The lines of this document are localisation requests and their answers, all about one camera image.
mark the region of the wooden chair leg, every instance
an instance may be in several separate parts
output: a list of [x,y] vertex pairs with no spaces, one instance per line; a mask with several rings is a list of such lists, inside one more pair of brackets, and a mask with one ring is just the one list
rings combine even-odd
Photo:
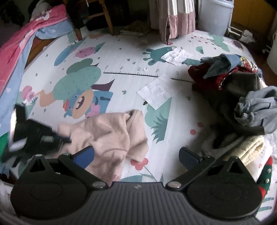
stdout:
[[105,4],[105,0],[99,0],[99,3],[102,5],[103,12],[104,12],[104,15],[106,17],[106,21],[107,21],[109,29],[110,29],[110,33],[111,33],[111,35],[114,35],[114,27],[112,25],[112,21],[111,21],[110,15],[109,15],[109,11],[108,11],[108,9],[106,7],[106,4]]
[[79,29],[75,29],[75,34],[76,34],[79,41],[81,41],[83,39],[81,31]]

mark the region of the pink cartoon animal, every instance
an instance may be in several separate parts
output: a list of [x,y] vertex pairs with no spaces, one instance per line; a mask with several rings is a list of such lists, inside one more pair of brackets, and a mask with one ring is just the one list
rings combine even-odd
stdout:
[[32,92],[32,89],[33,88],[31,86],[26,86],[23,88],[21,92],[21,98],[23,101],[27,100],[28,102],[30,102],[33,99],[35,93]]
[[75,54],[75,57],[85,58],[93,53],[98,52],[104,44],[105,42],[98,44],[96,47],[92,46],[92,47],[81,49]]

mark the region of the red berry print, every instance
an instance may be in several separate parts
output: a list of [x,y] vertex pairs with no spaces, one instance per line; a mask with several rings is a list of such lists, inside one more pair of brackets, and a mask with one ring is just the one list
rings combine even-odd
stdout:
[[191,130],[191,131],[190,131],[190,134],[191,134],[191,135],[196,135],[196,130],[194,130],[194,129]]
[[198,127],[204,127],[204,124],[203,124],[202,122],[198,122],[198,123],[197,123],[197,126],[198,126]]

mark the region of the play mat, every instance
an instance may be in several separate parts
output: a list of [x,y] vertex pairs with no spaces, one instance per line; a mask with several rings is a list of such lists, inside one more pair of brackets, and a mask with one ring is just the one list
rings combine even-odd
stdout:
[[[187,146],[198,152],[209,125],[216,120],[203,97],[192,92],[188,68],[198,65],[202,57],[221,53],[253,60],[238,41],[202,31],[172,39],[169,44],[162,44],[158,33],[139,39],[118,38],[104,29],[90,32],[78,42],[71,32],[46,47],[28,66],[17,103],[26,107],[29,118],[54,129],[62,121],[76,123],[99,113],[142,110],[149,151],[142,163],[126,160],[121,181],[166,184],[186,171],[178,160],[179,149]],[[193,56],[180,67],[162,60],[174,47]],[[163,74],[184,88],[154,110],[136,92]],[[19,174],[23,168],[19,165]],[[270,189],[263,215],[273,210],[276,187]]]

